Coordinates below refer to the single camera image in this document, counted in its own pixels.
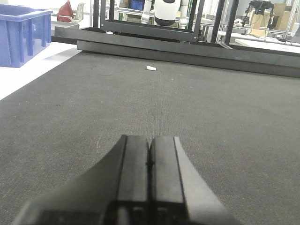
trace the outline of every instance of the gray carpet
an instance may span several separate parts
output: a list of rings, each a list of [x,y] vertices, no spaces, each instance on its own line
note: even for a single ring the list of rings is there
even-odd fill
[[[179,136],[245,225],[299,224],[300,79],[84,52],[0,101],[0,224],[121,134]]]

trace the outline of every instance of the blue storage bin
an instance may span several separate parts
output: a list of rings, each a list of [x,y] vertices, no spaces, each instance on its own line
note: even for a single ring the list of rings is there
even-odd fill
[[[130,8],[143,10],[144,9],[144,1],[140,0],[130,0]]]
[[[51,13],[0,4],[0,67],[19,68],[49,45]]]

